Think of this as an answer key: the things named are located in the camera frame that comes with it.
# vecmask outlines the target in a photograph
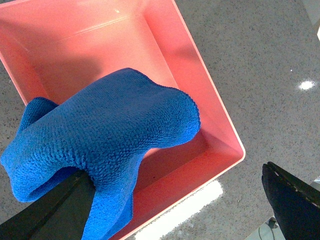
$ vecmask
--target plastic bin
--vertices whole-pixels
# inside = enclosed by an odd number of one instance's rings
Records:
[[[0,4],[0,58],[25,104],[61,104],[97,79],[133,68],[188,93],[201,130],[189,143],[152,149],[134,190],[123,239],[245,157],[187,26],[172,0],[16,0]]]

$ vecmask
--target floor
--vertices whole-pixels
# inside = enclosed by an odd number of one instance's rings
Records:
[[[320,42],[301,0],[176,2],[247,155],[216,179],[211,199],[162,239],[243,240],[273,215],[263,163],[273,161],[307,183],[320,173]],[[308,82],[311,89],[300,87]],[[2,64],[0,83],[2,153],[24,104]],[[13,197],[0,165],[0,223],[26,206]]]

